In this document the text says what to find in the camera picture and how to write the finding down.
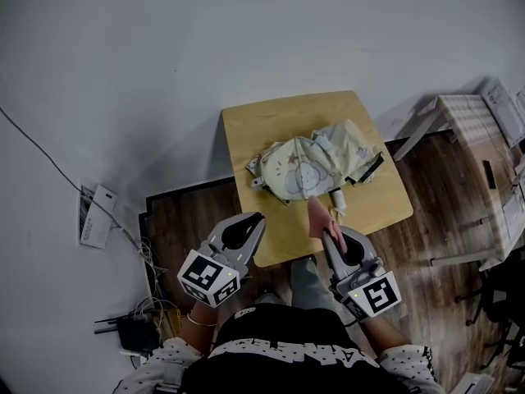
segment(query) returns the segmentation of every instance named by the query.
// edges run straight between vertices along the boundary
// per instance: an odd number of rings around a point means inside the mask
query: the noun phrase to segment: pink object
[[[334,220],[332,216],[327,212],[321,202],[315,197],[310,197],[308,199],[308,219],[310,220],[310,238],[319,238],[322,237],[322,231],[327,229],[332,238],[334,238],[341,248],[341,252],[344,254],[347,250],[345,239],[341,234],[341,229],[339,225]]]

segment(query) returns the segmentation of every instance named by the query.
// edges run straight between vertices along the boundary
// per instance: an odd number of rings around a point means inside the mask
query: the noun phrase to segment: table top
[[[259,267],[297,259],[322,250],[320,240],[308,237],[306,200],[286,207],[269,191],[251,189],[254,176],[246,165],[276,141],[310,137],[313,130],[350,119],[370,144],[383,152],[385,162],[367,184],[342,190],[348,205],[342,224],[369,234],[408,218],[412,205],[399,173],[373,120],[352,91],[308,94],[250,103],[222,111],[230,158],[243,212],[260,212],[266,232],[255,254]],[[319,197],[329,207],[329,195]]]

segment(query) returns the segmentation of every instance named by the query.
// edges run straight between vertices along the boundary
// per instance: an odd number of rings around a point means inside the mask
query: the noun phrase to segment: black strap
[[[361,178],[359,179],[359,182],[365,182],[369,176],[371,176],[374,171],[376,171],[376,169],[379,168],[379,166],[385,162],[385,159],[383,159],[383,152],[379,152],[379,154],[377,155],[377,159],[376,161],[373,163],[373,165],[363,174],[363,176],[361,176]]]

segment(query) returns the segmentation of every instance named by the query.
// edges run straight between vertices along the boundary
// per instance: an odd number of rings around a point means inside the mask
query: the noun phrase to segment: white sleeve
[[[122,379],[113,394],[151,394],[158,384],[179,387],[187,368],[202,355],[179,337],[164,341],[164,346],[131,375]]]
[[[422,394],[445,394],[434,378],[431,359],[428,347],[406,345],[385,350],[377,361],[411,390],[418,387]]]

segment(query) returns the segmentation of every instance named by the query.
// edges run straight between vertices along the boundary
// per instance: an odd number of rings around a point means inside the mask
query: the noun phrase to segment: bracelet
[[[193,324],[197,324],[197,325],[200,325],[200,326],[203,326],[203,327],[216,327],[218,323],[215,323],[215,324],[202,324],[202,323],[197,323],[197,321],[195,321],[194,319],[192,319],[189,314],[186,315],[186,318],[188,319],[188,321],[190,321],[191,323]]]

